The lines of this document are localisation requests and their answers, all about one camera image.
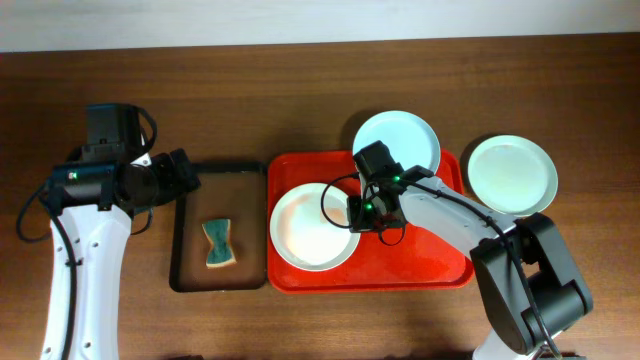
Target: green object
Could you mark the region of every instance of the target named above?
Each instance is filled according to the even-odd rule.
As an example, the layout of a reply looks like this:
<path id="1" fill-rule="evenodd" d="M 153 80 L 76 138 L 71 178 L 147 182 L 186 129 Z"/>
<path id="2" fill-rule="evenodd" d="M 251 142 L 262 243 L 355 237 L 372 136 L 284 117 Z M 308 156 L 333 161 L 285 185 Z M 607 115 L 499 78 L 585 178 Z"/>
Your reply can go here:
<path id="1" fill-rule="evenodd" d="M 202 224 L 204 234 L 211 243 L 207 255 L 207 267 L 216 268 L 235 264 L 236 259 L 231 248 L 231 220 L 216 219 Z"/>

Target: brown surface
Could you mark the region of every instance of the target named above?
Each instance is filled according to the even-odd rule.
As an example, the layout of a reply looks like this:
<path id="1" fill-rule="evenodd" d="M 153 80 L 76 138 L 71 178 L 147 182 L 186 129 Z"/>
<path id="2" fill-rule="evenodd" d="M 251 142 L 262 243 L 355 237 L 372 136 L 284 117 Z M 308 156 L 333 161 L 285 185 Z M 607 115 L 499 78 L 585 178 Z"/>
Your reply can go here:
<path id="1" fill-rule="evenodd" d="M 255 289 L 266 281 L 266 177 L 258 173 L 199 174 L 202 186 L 187 196 L 179 291 Z M 231 220 L 236 263 L 207 268 L 211 243 L 202 224 Z"/>
<path id="2" fill-rule="evenodd" d="M 50 245 L 14 235 L 22 202 L 85 139 L 84 105 L 123 101 L 158 121 L 155 151 L 193 160 L 349 148 L 369 114 L 426 119 L 460 155 L 489 132 L 551 155 L 546 211 L 595 297 L 558 339 L 590 359 L 640 353 L 640 35 L 8 54 L 0 60 L 0 357 L 43 341 Z M 171 355 L 380 358 L 471 350 L 489 324 L 475 281 L 453 291 L 285 296 L 178 294 L 168 285 L 174 207 L 130 239 L 119 316 L 123 359 Z M 34 211 L 27 226 L 45 228 Z"/>

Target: tabletop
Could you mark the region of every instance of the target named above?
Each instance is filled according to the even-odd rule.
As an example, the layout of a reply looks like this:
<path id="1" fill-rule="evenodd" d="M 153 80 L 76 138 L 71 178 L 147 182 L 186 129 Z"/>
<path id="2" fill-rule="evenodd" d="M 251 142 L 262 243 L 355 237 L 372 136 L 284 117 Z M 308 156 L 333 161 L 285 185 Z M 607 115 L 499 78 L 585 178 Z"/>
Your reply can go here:
<path id="1" fill-rule="evenodd" d="M 51 244 L 21 243 L 16 215 L 84 143 L 84 107 L 99 102 L 146 108 L 154 152 L 183 147 L 193 161 L 349 149 L 359 124 L 391 109 L 424 118 L 458 157 L 487 134 L 529 138 L 557 167 L 545 214 L 595 301 L 558 346 L 589 359 L 640 353 L 640 34 L 1 54 L 0 358 L 37 357 L 47 319 Z M 489 331 L 475 280 L 441 291 L 175 293 L 174 210 L 158 208 L 127 244 L 123 359 L 429 357 L 471 351 Z M 47 224 L 34 207 L 25 227 L 36 235 Z"/>

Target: table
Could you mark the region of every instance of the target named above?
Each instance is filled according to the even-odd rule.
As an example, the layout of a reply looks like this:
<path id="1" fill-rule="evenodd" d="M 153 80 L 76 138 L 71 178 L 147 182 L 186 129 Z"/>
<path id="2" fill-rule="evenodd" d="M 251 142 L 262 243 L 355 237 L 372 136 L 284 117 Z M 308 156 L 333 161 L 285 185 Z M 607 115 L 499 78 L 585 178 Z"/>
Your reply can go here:
<path id="1" fill-rule="evenodd" d="M 423 117 L 457 156 L 488 133 L 525 136 L 555 162 L 559 193 L 545 213 L 595 299 L 558 345 L 590 359 L 640 353 L 640 34 L 2 54 L 0 358 L 38 356 L 49 301 L 51 245 L 20 243 L 16 214 L 86 140 L 84 106 L 115 101 L 155 116 L 155 153 L 184 147 L 194 161 L 349 149 L 357 126 L 389 109 Z M 123 359 L 421 357 L 470 351 L 489 330 L 475 280 L 450 291 L 175 293 L 173 215 L 158 208 L 127 245 Z M 34 207 L 25 226 L 44 231 L 44 212 Z"/>

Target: red tray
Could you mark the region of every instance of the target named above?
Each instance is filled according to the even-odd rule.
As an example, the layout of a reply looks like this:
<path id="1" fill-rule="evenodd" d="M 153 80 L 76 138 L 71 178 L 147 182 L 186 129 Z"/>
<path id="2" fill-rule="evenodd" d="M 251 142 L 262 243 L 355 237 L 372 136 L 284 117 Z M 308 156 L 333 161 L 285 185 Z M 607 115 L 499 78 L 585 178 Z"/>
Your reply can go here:
<path id="1" fill-rule="evenodd" d="M 294 187 L 311 182 L 328 183 L 355 170 L 350 151 L 278 156 L 269 165 L 269 219 L 278 200 Z M 460 165 L 446 150 L 442 150 L 437 175 L 450 188 L 463 193 Z M 349 195 L 360 193 L 360 182 L 355 179 L 336 186 Z M 385 238 L 392 242 L 398 234 L 399 231 L 387 231 Z M 362 234 L 347 261 L 322 272 L 289 265 L 276 252 L 270 235 L 267 243 L 269 281 L 287 294 L 451 289 L 466 285 L 473 276 L 473 265 L 464 255 L 429 231 L 412 225 L 407 226 L 402 242 L 392 247 L 380 243 L 377 234 Z"/>

